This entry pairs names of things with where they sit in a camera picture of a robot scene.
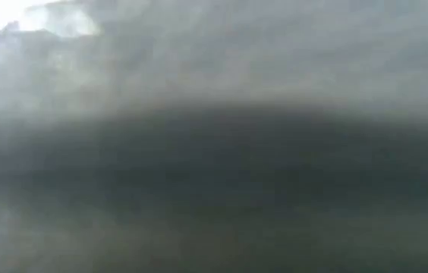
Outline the dark grey fabric hat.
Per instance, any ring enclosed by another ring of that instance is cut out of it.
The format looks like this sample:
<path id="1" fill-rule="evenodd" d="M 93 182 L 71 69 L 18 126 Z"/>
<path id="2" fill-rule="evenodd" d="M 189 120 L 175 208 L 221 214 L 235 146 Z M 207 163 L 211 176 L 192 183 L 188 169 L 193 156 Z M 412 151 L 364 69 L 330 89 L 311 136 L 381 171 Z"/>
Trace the dark grey fabric hat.
<path id="1" fill-rule="evenodd" d="M 0 0 L 0 273 L 428 273 L 428 0 Z"/>

